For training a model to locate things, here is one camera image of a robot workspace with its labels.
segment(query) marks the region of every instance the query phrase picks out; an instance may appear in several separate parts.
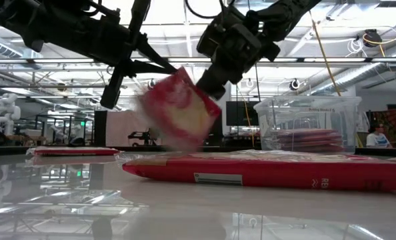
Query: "barcode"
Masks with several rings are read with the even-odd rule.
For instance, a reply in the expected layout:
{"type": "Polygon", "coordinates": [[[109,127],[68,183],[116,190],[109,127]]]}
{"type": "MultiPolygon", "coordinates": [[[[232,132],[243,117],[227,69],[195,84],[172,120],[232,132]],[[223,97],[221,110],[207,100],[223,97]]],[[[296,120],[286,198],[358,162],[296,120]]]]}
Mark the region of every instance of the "barcode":
{"type": "Polygon", "coordinates": [[[243,176],[237,174],[194,173],[195,182],[222,185],[243,184],[243,176]]]}

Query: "black monitor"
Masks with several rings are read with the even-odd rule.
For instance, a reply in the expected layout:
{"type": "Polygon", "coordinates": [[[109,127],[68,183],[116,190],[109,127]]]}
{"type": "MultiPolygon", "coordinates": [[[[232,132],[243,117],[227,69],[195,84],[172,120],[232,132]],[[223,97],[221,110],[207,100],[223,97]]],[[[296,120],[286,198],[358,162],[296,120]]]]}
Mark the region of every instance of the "black monitor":
{"type": "Polygon", "coordinates": [[[247,120],[247,113],[250,119],[251,126],[259,126],[259,116],[254,105],[258,104],[258,101],[249,101],[246,107],[243,101],[227,101],[226,102],[226,125],[228,126],[249,126],[247,120]]]}

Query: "person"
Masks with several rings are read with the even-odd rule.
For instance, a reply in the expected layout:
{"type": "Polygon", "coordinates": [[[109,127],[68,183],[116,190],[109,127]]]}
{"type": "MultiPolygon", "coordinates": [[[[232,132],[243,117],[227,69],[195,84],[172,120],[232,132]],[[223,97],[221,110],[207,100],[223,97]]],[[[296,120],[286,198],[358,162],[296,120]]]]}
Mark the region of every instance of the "person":
{"type": "Polygon", "coordinates": [[[383,124],[372,125],[367,136],[367,147],[392,148],[383,132],[383,124]]]}

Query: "clear plastic container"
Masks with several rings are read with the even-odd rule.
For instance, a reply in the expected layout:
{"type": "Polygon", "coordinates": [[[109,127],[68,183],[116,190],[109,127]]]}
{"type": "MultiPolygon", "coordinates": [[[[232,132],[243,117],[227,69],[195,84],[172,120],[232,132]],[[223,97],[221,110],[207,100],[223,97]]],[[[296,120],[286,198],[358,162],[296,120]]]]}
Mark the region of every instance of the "clear plastic container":
{"type": "Polygon", "coordinates": [[[256,104],[262,150],[354,153],[360,97],[276,96],[256,104]]]}

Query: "table surface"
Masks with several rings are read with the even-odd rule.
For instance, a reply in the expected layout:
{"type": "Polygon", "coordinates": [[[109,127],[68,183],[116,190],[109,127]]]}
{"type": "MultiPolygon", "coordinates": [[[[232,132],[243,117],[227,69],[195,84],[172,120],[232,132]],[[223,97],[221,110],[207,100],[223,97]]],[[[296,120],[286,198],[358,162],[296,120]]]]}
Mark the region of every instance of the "table surface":
{"type": "Polygon", "coordinates": [[[166,183],[116,162],[24,159],[0,156],[0,239],[396,240],[396,193],[166,183]]]}

